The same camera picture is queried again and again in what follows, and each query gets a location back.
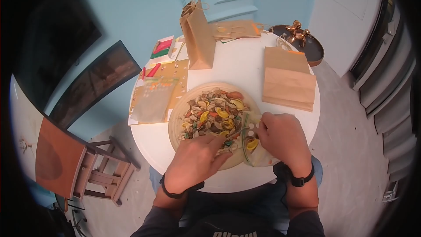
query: round white table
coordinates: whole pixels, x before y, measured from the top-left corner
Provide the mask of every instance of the round white table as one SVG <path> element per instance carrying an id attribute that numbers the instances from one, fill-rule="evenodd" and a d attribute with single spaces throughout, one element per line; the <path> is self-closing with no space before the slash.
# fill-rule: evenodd
<path id="1" fill-rule="evenodd" d="M 313 112 L 307 112 L 261 101 L 263 89 L 264 47 L 275 47 L 275 34 L 262 34 L 261 38 L 244 38 L 225 44 L 216 43 L 213 68 L 188 71 L 187 91 L 208 82 L 226 82 L 245 90 L 257 103 L 261 113 L 290 113 L 303 127 L 307 144 L 313 139 L 320 116 L 320 93 L 316 84 Z M 131 125 L 136 145 L 145 159 L 159 173 L 164 174 L 175 151 L 168 136 L 168 123 Z M 229 193 L 252 189 L 276 178 L 272 167 L 251 167 L 241 163 L 233 168 L 218 171 L 205 181 L 203 192 Z"/>

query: bracelet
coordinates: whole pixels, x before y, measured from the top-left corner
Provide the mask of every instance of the bracelet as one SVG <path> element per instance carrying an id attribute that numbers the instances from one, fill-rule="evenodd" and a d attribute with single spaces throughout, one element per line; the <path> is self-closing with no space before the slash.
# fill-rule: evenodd
<path id="1" fill-rule="evenodd" d="M 172 198 L 172 199 L 180 199 L 182 198 L 182 196 L 184 195 L 184 193 L 186 191 L 190 191 L 190 190 L 198 190 L 198 189 L 202 189 L 205 186 L 205 182 L 202 181 L 196 185 L 194 185 L 193 187 L 190 187 L 188 189 L 186 189 L 185 191 L 183 191 L 180 194 L 177 193 L 170 193 L 167 191 L 167 189 L 165 188 L 165 183 L 164 183 L 164 178 L 165 178 L 165 173 L 162 176 L 161 180 L 159 181 L 159 183 L 161 184 L 162 190 L 164 191 L 165 195 L 167 195 L 168 197 Z"/>
<path id="2" fill-rule="evenodd" d="M 276 175 L 277 178 L 289 179 L 294 187 L 302 187 L 305 183 L 309 182 L 312 179 L 314 175 L 314 166 L 312 163 L 312 171 L 310 171 L 310 174 L 305 178 L 294 177 L 291 169 L 284 162 L 279 162 L 276 165 L 274 165 L 273 173 Z"/>

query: round dark tray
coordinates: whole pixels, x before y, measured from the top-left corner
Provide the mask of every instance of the round dark tray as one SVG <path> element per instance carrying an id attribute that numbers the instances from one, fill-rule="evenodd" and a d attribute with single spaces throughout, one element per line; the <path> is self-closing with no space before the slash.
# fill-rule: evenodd
<path id="1" fill-rule="evenodd" d="M 273 33 L 281 36 L 283 33 L 285 33 L 287 38 L 291 33 L 285 29 L 287 25 L 276 25 L 273 26 Z M 302 29 L 297 29 L 298 33 L 303 33 Z M 325 56 L 325 51 L 323 50 L 322 45 L 320 42 L 313 37 L 313 35 L 308 35 L 306 37 L 306 45 L 303 47 L 300 47 L 301 40 L 294 41 L 292 45 L 300 52 L 304 52 L 306 55 L 307 61 L 311 67 L 319 65 L 323 57 Z"/>

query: large round bowl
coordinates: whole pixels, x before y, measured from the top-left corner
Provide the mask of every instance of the large round bowl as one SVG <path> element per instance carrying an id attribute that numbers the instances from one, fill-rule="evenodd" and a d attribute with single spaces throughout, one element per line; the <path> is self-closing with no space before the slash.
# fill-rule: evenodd
<path id="1" fill-rule="evenodd" d="M 168 122 L 168 134 L 170 136 L 170 142 L 173 146 L 174 150 L 177 151 L 178 146 L 180 145 L 180 140 L 178 139 L 178 135 L 183 131 L 182 123 L 184 119 L 184 114 L 187 110 L 190 109 L 188 105 L 188 101 L 194 100 L 198 95 L 201 95 L 204 91 L 212 91 L 213 88 L 218 87 L 219 89 L 226 91 L 226 92 L 241 92 L 244 96 L 244 103 L 249 105 L 250 111 L 255 112 L 256 114 L 260 114 L 259 107 L 257 106 L 256 102 L 250 97 L 248 93 L 244 90 L 238 88 L 237 86 L 224 83 L 224 82 L 211 82 L 199 85 L 189 92 L 187 92 L 183 97 L 178 101 L 176 106 L 174 107 L 173 111 L 171 112 L 170 120 Z M 243 162 L 243 151 L 238 148 L 233 152 L 233 156 L 230 157 L 224 165 L 221 166 L 219 169 L 224 170 L 234 166 L 237 166 L 239 163 Z"/>

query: gold balloon dog figurine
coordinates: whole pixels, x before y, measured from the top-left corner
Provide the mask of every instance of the gold balloon dog figurine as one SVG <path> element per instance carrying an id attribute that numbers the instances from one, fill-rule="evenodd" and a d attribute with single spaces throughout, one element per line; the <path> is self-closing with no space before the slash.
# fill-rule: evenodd
<path id="1" fill-rule="evenodd" d="M 301 47 L 304 48 L 306 45 L 306 36 L 310 34 L 308 29 L 305 29 L 303 33 L 297 32 L 301 28 L 301 23 L 298 20 L 295 20 L 292 23 L 292 26 L 285 26 L 285 29 L 291 32 L 291 35 L 287 37 L 287 42 L 293 43 L 295 40 L 301 40 Z"/>

